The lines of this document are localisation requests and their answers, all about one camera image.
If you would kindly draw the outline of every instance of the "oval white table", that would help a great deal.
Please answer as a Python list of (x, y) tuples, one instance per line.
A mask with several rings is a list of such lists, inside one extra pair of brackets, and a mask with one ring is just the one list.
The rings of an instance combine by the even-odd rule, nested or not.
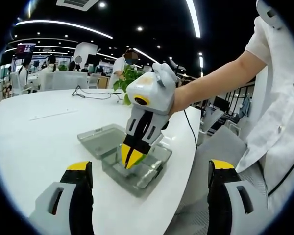
[[(151, 193), (136, 198), (106, 175), (101, 161), (77, 139), (77, 134), (112, 123), (125, 128), (131, 107), (117, 103), (115, 96), (83, 99), (72, 97), (72, 92), (25, 94), (0, 103), (0, 180), (8, 197), (18, 211), (29, 216), (36, 198), (52, 182), (60, 181), (69, 165), (90, 160), (96, 235), (162, 235), (181, 200), (196, 150), (184, 113), (174, 114), (163, 131), (162, 143), (173, 151), (165, 174)], [(197, 137), (200, 110), (190, 107), (187, 115)]]

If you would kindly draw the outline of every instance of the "plastic container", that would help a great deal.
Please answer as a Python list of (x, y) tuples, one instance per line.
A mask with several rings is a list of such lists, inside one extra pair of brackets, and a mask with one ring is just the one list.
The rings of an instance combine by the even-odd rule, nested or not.
[(78, 135), (85, 148), (101, 160), (102, 170), (124, 189), (140, 197), (162, 171), (172, 151), (158, 144), (141, 162), (125, 169), (120, 151), (124, 138), (124, 129), (115, 124)]

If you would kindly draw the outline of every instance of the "white shirt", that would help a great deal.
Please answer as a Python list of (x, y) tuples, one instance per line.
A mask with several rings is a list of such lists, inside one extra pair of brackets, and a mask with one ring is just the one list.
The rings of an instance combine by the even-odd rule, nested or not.
[(46, 74), (53, 72), (53, 66), (54, 64), (49, 64), (46, 68), (42, 69), (39, 73), (39, 81), (40, 81), (40, 90), (45, 90), (45, 80), (46, 80)]
[(123, 56), (120, 57), (119, 59), (117, 59), (114, 62), (113, 70), (112, 70), (112, 75), (110, 77), (109, 85), (108, 85), (107, 88), (109, 88), (109, 89), (113, 88), (113, 84), (115, 84), (115, 82), (118, 81), (118, 79), (119, 79), (119, 77), (116, 74), (114, 74), (114, 73), (116, 71), (123, 72), (126, 65), (128, 65), (128, 63), (125, 62), (125, 59), (124, 59)]
[(27, 76), (28, 76), (28, 71), (25, 67), (21, 67), (22, 70), (19, 74), (19, 80), (20, 80), (20, 87), (21, 89), (27, 85)]
[[(272, 63), (273, 83), (271, 105), (247, 137), (248, 150), (236, 170), (242, 172), (261, 160), (270, 192), (294, 164), (294, 41), (286, 27), (274, 29), (257, 17), (246, 50)], [(294, 169), (268, 199), (273, 214), (280, 212), (293, 189)]]

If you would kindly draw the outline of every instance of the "cable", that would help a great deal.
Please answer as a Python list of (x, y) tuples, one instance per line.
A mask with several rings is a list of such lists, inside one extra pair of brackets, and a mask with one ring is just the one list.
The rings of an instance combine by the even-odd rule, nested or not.
[(185, 117), (187, 119), (188, 125), (190, 126), (190, 129), (192, 130), (192, 133), (193, 133), (193, 136), (194, 136), (194, 140), (195, 140), (195, 146), (196, 146), (196, 150), (197, 150), (197, 141), (196, 141), (195, 133), (194, 133), (194, 131), (192, 129), (192, 126), (190, 124), (190, 121), (188, 120), (188, 117), (187, 117), (187, 114), (186, 114), (186, 111), (185, 110), (184, 110), (184, 114), (185, 114)]
[[(108, 94), (109, 97), (105, 97), (105, 98), (96, 98), (96, 97), (89, 97), (89, 96), (85, 96), (83, 94), (79, 94), (77, 91), (78, 90), (81, 90), (82, 92), (86, 93), (86, 94)], [(110, 99), (112, 97), (112, 95), (116, 95), (118, 97), (118, 99), (120, 100), (120, 97), (118, 96), (119, 94), (122, 94), (122, 93), (118, 93), (118, 92), (101, 92), (101, 93), (90, 93), (90, 92), (86, 92), (84, 90), (81, 89), (81, 87), (78, 85), (76, 88), (75, 88), (75, 91), (72, 93), (72, 96), (79, 96), (81, 98), (87, 98), (87, 99), (98, 99), (98, 100), (106, 100), (106, 99)]]

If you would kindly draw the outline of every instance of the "green plant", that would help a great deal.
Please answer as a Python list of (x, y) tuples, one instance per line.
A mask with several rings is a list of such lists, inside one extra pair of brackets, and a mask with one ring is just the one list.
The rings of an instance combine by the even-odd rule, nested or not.
[(113, 89), (116, 91), (117, 89), (122, 89), (125, 92), (124, 96), (124, 103), (126, 105), (130, 105), (131, 101), (128, 98), (128, 95), (126, 93), (126, 88), (129, 84), (131, 84), (133, 81), (135, 81), (137, 78), (142, 76), (144, 73), (142, 71), (137, 71), (134, 69), (133, 66), (127, 65), (124, 69), (124, 80), (119, 79), (113, 84)]
[(66, 67), (66, 65), (59, 65), (59, 66), (58, 66), (58, 69), (59, 69), (60, 71), (66, 71), (66, 70), (68, 70), (68, 68)]

